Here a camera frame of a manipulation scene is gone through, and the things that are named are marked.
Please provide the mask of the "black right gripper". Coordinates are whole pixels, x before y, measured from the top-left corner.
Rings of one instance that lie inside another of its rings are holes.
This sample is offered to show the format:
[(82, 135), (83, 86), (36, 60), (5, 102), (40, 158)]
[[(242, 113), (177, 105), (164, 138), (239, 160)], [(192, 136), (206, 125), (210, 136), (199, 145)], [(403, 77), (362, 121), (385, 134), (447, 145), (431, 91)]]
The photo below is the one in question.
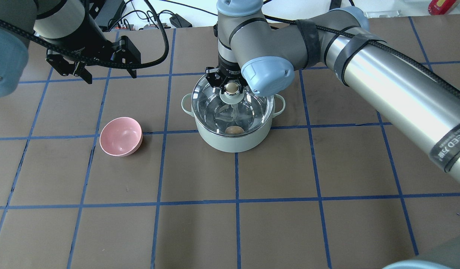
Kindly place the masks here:
[(221, 54), (218, 54), (217, 67), (205, 68), (205, 78), (211, 87), (220, 89), (232, 81), (236, 81), (239, 84), (239, 92), (244, 92), (244, 89), (248, 86), (237, 62), (228, 61)]

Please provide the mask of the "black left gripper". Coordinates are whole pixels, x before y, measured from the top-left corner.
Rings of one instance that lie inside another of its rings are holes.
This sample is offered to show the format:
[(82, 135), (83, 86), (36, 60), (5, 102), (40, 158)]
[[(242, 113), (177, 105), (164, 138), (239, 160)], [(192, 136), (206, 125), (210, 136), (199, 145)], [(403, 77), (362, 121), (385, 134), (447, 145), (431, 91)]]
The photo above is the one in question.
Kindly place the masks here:
[[(45, 40), (56, 47), (71, 52), (67, 56), (76, 61), (75, 55), (94, 60), (113, 61), (119, 65), (141, 64), (141, 53), (127, 36), (111, 43), (105, 39), (100, 28), (85, 13), (54, 13), (45, 17)], [(93, 83), (93, 76), (83, 62), (70, 63), (64, 56), (46, 56), (59, 75), (81, 78)]]

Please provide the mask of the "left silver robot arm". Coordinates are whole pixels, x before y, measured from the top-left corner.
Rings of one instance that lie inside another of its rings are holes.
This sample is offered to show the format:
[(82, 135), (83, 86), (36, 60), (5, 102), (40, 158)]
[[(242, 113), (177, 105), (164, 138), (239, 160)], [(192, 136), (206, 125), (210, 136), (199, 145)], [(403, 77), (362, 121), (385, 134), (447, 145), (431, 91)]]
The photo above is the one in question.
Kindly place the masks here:
[(98, 16), (103, 0), (0, 0), (0, 97), (13, 93), (29, 59), (30, 37), (64, 50), (48, 48), (45, 59), (62, 76), (93, 82), (87, 66), (102, 62), (139, 64), (141, 53), (124, 36), (109, 41)]

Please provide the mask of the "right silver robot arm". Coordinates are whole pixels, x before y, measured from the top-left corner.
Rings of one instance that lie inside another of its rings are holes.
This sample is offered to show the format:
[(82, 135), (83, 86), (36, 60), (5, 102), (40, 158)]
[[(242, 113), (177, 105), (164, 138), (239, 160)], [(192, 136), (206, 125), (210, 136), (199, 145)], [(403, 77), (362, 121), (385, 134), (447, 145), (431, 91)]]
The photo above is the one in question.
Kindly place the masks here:
[(285, 34), (305, 52), (270, 48), (269, 26), (260, 0), (218, 0), (216, 36), (227, 48), (237, 75), (257, 96), (276, 96), (289, 85), (290, 68), (323, 62), (338, 80), (389, 118), (440, 170), (460, 183), (460, 91), (368, 32), (357, 7), (290, 22), (299, 36)]

